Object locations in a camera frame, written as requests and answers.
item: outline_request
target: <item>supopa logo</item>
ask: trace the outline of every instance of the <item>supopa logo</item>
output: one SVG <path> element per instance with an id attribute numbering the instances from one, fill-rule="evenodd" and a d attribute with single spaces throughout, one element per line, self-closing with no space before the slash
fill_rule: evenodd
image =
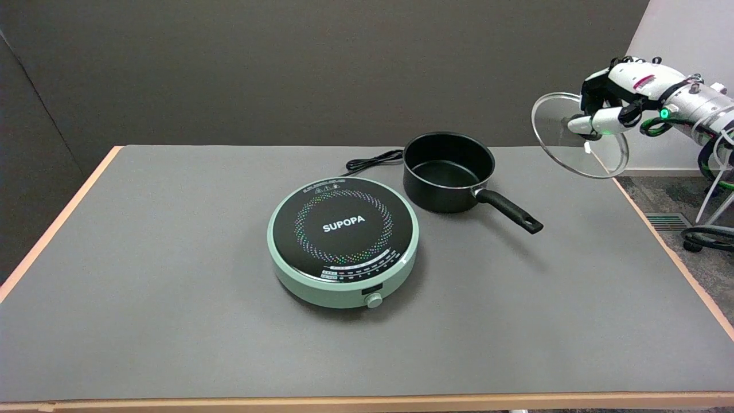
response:
<path id="1" fill-rule="evenodd" d="M 336 221 L 334 223 L 330 223 L 329 225 L 324 225 L 322 226 L 322 228 L 324 229 L 324 232 L 329 232 L 340 229 L 343 226 L 350 226 L 360 222 L 365 222 L 365 219 L 362 218 L 362 215 L 357 215 L 356 217 L 351 217 L 347 218 L 346 220 Z"/>

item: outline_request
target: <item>saucepan handle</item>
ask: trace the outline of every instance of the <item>saucepan handle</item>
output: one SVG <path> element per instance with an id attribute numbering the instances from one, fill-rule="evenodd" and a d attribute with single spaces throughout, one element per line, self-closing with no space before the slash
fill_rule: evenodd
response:
<path id="1" fill-rule="evenodd" d="M 502 212 L 506 217 L 511 219 L 512 222 L 522 226 L 527 232 L 535 234 L 543 229 L 543 224 L 537 219 L 499 193 L 484 188 L 475 189 L 472 193 L 477 201 L 492 205 L 499 212 Z"/>

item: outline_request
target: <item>black saucepan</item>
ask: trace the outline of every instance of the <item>black saucepan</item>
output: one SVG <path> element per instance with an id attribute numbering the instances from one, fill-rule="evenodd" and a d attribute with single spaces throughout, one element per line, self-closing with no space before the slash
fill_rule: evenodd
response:
<path id="1" fill-rule="evenodd" d="M 490 204 L 527 232 L 543 224 L 499 193 L 486 188 L 495 157 L 479 141 L 452 132 L 421 135 L 405 146 L 403 186 L 413 203 L 432 212 L 463 212 Z"/>

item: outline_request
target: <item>gray wall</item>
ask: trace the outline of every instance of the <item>gray wall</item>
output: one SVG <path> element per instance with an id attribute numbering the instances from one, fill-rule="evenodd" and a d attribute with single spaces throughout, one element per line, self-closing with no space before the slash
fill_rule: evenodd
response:
<path id="1" fill-rule="evenodd" d="M 113 145 L 534 142 L 529 112 L 624 54 L 647 0 L 2 1 L 89 173 Z"/>
<path id="2" fill-rule="evenodd" d="M 0 39 L 0 284 L 83 182 Z"/>

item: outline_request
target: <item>black power cable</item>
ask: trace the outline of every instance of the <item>black power cable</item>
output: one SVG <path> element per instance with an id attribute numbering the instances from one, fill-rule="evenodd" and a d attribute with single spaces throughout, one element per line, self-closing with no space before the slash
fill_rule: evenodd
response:
<path id="1" fill-rule="evenodd" d="M 379 165 L 383 162 L 398 161 L 403 159 L 403 150 L 395 149 L 393 151 L 387 151 L 382 155 L 377 155 L 374 158 L 369 159 L 352 159 L 346 163 L 346 169 L 349 171 L 342 176 L 354 175 L 357 172 L 362 172 L 367 168 L 372 168 L 375 165 Z"/>

